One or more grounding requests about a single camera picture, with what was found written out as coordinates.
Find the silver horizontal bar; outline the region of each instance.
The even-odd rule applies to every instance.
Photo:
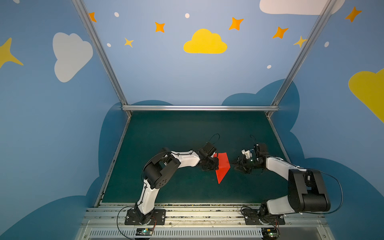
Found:
[[[221,105],[123,105],[124,111],[264,111],[275,112],[278,106],[221,106]]]

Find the green table surface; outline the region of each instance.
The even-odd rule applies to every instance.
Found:
[[[253,147],[250,134],[266,143],[270,155],[284,158],[264,112],[134,112],[109,180],[103,202],[136,202],[143,182],[142,169],[163,147],[172,151],[199,149],[215,133],[217,152],[226,152],[229,161],[241,150]],[[252,174],[233,166],[220,184],[215,171],[200,167],[178,169],[159,191],[156,202],[261,203],[287,194],[287,181],[274,172],[256,169]]]

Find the black mounting plate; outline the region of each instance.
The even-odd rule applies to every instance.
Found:
[[[164,225],[165,218],[166,218],[166,210],[165,209],[155,209],[153,211],[152,216],[156,218],[156,225]],[[147,225],[154,225],[154,224],[155,224],[155,220],[153,218],[151,218],[151,221]],[[141,225],[139,223],[139,217],[136,214],[134,209],[127,211],[124,225]]]
[[[256,215],[257,209],[243,209],[243,212],[247,216],[254,216]],[[265,217],[268,221],[265,219],[259,218],[259,217],[244,217],[245,224],[246,225],[263,225],[260,221],[262,220],[263,223],[272,223],[273,225],[276,225],[275,220],[279,223],[279,225],[285,225],[284,218],[280,218],[281,215],[268,215]]]

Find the orange star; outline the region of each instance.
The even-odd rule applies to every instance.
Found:
[[[237,29],[237,30],[240,30],[240,23],[243,21],[244,19],[240,19],[240,20],[237,20],[235,18],[232,18],[232,25],[229,27],[229,30],[231,29]]]
[[[277,32],[276,32],[276,34],[272,38],[281,38],[281,39],[283,39],[285,31],[288,30],[288,29],[289,28],[281,29],[280,27],[277,27]]]
[[[345,18],[345,19],[349,19],[351,22],[353,22],[353,20],[355,19],[355,17],[360,14],[362,11],[357,11],[356,10],[356,7],[353,7],[353,10],[352,12]]]
[[[95,13],[88,13],[89,14],[89,17],[91,18],[92,21],[94,21],[95,23],[96,22],[96,19],[95,19]]]
[[[157,22],[155,22],[155,23],[156,23],[156,31],[164,32],[164,25],[165,25],[165,23],[162,23],[162,24],[159,24]]]

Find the blue wall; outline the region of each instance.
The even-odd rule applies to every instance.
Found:
[[[354,7],[362,12],[351,22],[345,18]],[[378,31],[384,28],[383,11],[383,1],[346,1],[317,39],[281,110],[272,115],[294,164],[318,168],[341,182],[344,204],[326,216],[337,240],[384,234],[378,221],[384,214],[384,123],[348,86],[357,72],[384,68],[384,32]],[[335,209],[339,187],[327,176],[325,181]]]
[[[254,0],[236,4],[85,0],[85,4],[94,13],[93,24],[130,104],[157,100],[172,105],[270,105],[253,95],[286,77],[300,51],[294,44],[300,36],[308,36],[318,17],[268,14]],[[232,17],[244,19],[240,30],[229,30]],[[164,32],[155,31],[155,22],[165,23]],[[282,39],[273,38],[278,27],[288,28]],[[219,34],[227,50],[185,52],[184,44],[202,28]],[[133,40],[132,47],[125,45],[125,39]],[[270,95],[276,93],[270,89]]]
[[[73,239],[126,123],[94,49],[70,81],[59,81],[60,32],[91,42],[72,1],[0,2],[0,64],[9,38],[23,64],[0,67],[1,240]]]

